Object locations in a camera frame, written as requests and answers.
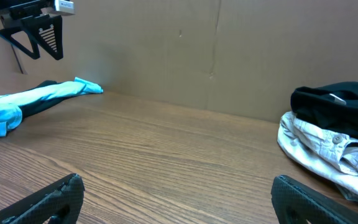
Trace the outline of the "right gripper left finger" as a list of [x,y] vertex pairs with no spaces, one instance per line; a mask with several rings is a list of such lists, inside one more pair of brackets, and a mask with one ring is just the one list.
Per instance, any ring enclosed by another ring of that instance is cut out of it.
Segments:
[[84,192],[81,176],[70,174],[0,210],[0,224],[75,224]]

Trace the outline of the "black t-shirt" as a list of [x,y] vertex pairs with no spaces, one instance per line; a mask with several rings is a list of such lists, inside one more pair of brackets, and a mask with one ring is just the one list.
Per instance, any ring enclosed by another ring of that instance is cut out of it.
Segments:
[[297,118],[358,139],[358,82],[296,88],[290,105]]

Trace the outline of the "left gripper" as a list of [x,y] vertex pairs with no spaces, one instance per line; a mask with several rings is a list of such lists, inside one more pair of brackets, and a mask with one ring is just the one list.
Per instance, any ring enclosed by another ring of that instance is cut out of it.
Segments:
[[[0,0],[0,19],[22,20],[22,27],[0,29],[0,37],[21,50],[30,58],[40,58],[41,46],[55,60],[63,58],[62,16],[42,15],[42,9],[53,7],[54,0]],[[25,31],[32,51],[12,37],[13,34]]]

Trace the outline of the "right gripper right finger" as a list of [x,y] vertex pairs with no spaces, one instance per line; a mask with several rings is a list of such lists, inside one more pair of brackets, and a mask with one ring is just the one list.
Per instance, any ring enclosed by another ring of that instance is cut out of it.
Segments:
[[273,180],[272,205],[280,224],[358,224],[358,213],[287,175]]

